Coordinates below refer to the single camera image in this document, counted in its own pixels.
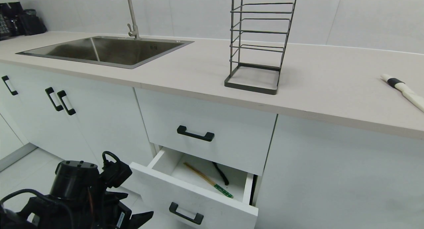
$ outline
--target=cabinet handle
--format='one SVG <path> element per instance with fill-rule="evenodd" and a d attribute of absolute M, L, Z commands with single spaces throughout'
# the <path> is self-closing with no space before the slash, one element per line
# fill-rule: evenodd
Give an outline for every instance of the cabinet handle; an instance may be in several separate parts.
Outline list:
<path fill-rule="evenodd" d="M 180 125 L 178 127 L 177 133 L 179 133 L 180 135 L 185 135 L 185 136 L 193 137 L 193 138 L 208 141 L 208 142 L 211 142 L 213 140 L 213 137 L 215 137 L 215 134 L 211 133 L 211 132 L 206 132 L 205 136 L 200 136 L 200 135 L 196 135 L 196 134 L 193 134 L 193 133 L 188 133 L 187 127 L 185 127 L 183 125 Z"/>
<path fill-rule="evenodd" d="M 185 216 L 185 215 L 183 215 L 183 214 L 181 214 L 181 213 L 177 212 L 177 208 L 178 208 L 178 204 L 176 204 L 176 203 L 172 202 L 172 203 L 171 203 L 171 206 L 169 206 L 169 211 L 170 211 L 171 213 L 173 213 L 173 214 L 175 214 L 175 215 L 179 216 L 179 217 L 182 217 L 182 218 L 184 218 L 184 219 L 186 219 L 186 220 L 191 221 L 191 222 L 192 222 L 192 223 L 194 223 L 194 224 L 200 225 L 200 224 L 202 223 L 202 221 L 203 221 L 203 215 L 202 215 L 202 214 L 198 214 L 198 213 L 196 213 L 196 216 L 194 217 L 194 219 L 191 219 L 190 217 L 187 217 L 187 216 Z"/>
<path fill-rule="evenodd" d="M 8 80 L 9 80 L 9 77 L 8 77 L 8 76 L 4 76 L 4 77 L 2 77 L 1 79 L 3 80 L 4 84 L 6 85 L 6 87 L 9 89 L 10 94 L 12 94 L 12 96 L 15 96 L 15 95 L 17 95 L 17 94 L 18 94 L 18 92 L 17 92 L 17 91 L 15 91 L 15 90 L 14 90 L 14 91 L 12 91 L 12 90 L 10 89 L 9 85 L 6 83 L 6 81 L 8 81 Z"/>
<path fill-rule="evenodd" d="M 62 102 L 62 105 L 65 107 L 65 111 L 68 113 L 68 115 L 72 116 L 76 113 L 74 109 L 68 109 L 65 102 L 63 101 L 63 98 L 66 96 L 66 92 L 64 90 L 61 90 L 57 93 L 57 96 L 59 96 L 60 102 Z"/>
<path fill-rule="evenodd" d="M 61 111 L 63 110 L 63 107 L 61 105 L 56 105 L 52 99 L 52 96 L 50 96 L 50 94 L 54 93 L 53 87 L 49 87 L 46 89 L 46 94 L 50 99 L 50 102 L 52 102 L 52 105 L 54 106 L 54 108 L 56 109 L 56 111 Z"/>

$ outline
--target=closed drawer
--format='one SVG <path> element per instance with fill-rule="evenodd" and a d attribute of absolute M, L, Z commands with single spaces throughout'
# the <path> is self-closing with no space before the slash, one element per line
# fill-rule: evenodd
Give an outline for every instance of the closed drawer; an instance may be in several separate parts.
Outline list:
<path fill-rule="evenodd" d="M 207 175 L 234 197 L 225 196 L 183 163 Z M 137 193 L 154 210 L 194 228 L 253 229 L 258 209 L 250 206 L 253 175 L 220 165 L 228 178 L 225 186 L 212 162 L 163 148 L 147 166 L 131 163 L 139 180 Z"/>
<path fill-rule="evenodd" d="M 276 114 L 150 90 L 136 94 L 151 143 L 262 175 Z"/>

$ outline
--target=faucet handle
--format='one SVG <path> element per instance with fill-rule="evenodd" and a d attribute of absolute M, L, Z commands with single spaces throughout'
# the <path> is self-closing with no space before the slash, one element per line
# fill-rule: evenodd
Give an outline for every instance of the faucet handle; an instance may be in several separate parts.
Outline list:
<path fill-rule="evenodd" d="M 130 37 L 134 37 L 134 36 L 136 36 L 136 35 L 137 35 L 137 32 L 136 32 L 135 30 L 132 30 L 132 29 L 131 29 L 131 25 L 130 25 L 130 24 L 127 24 L 127 26 L 128 26 L 128 28 L 130 29 L 130 31 L 128 32 L 128 35 L 129 35 Z"/>

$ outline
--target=metal rack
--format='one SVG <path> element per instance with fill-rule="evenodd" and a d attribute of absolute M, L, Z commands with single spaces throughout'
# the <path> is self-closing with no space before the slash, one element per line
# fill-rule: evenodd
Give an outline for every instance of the metal rack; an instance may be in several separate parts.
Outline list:
<path fill-rule="evenodd" d="M 281 68 L 283 64 L 285 49 L 287 46 L 287 40 L 290 34 L 293 14 L 296 6 L 296 1 L 294 2 L 282 2 L 282 3 L 254 3 L 254 4 L 244 4 L 243 0 L 240 1 L 240 5 L 238 7 L 235 7 L 235 0 L 232 0 L 232 6 L 231 6 L 231 43 L 230 43 L 230 74 L 224 81 L 224 86 L 241 89 L 241 90 L 249 90 L 259 93 L 265 93 L 265 94 L 271 94 L 276 95 L 278 90 L 278 82 L 280 80 L 280 73 Z M 262 7 L 262 6 L 287 6 L 291 5 L 292 8 L 290 11 L 244 11 L 243 7 L 246 6 L 256 6 L 256 7 Z M 235 21 L 235 14 L 239 14 L 239 22 L 236 24 Z M 261 15 L 273 15 L 273 16 L 281 16 L 281 15 L 289 15 L 289 18 L 243 18 L 243 14 L 261 14 Z M 242 22 L 245 20 L 261 20 L 261 21 L 274 21 L 274 20 L 280 20 L 280 21 L 288 21 L 288 29 L 286 31 L 259 31 L 259 30 L 251 30 L 251 29 L 243 29 L 242 28 Z M 260 34 L 285 34 L 285 42 L 284 47 L 282 46 L 270 46 L 270 45 L 257 45 L 257 44 L 242 44 L 242 33 L 260 33 Z M 277 52 L 281 53 L 281 60 L 279 66 L 267 66 L 267 65 L 260 65 L 255 63 L 247 63 L 247 62 L 241 62 L 240 61 L 240 53 L 241 49 L 250 49 L 250 50 L 258 50 L 258 51 L 270 51 L 270 52 Z M 275 89 L 269 89 L 269 88 L 263 88 L 263 87 L 257 87 L 257 86 L 249 86 L 244 84 L 237 84 L 237 83 L 231 83 L 229 82 L 230 79 L 233 77 L 233 75 L 239 70 L 240 67 L 247 67 L 247 68 L 254 68 L 254 69 L 265 69 L 270 71 L 276 71 L 278 72 L 278 80 L 277 80 L 277 86 L 275 86 Z"/>

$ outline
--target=countertop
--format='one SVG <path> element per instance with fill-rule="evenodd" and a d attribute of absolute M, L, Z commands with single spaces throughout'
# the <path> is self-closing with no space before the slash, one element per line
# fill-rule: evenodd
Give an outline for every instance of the countertop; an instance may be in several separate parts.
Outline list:
<path fill-rule="evenodd" d="M 135 69 L 15 54 L 98 35 L 117 36 L 48 32 L 4 40 L 0 62 L 424 140 L 424 113 L 380 80 L 382 73 L 392 75 L 424 96 L 422 54 L 288 44 L 277 95 L 224 87 L 228 40 L 150 36 L 194 43 Z M 244 56 L 256 63 L 270 60 Z"/>

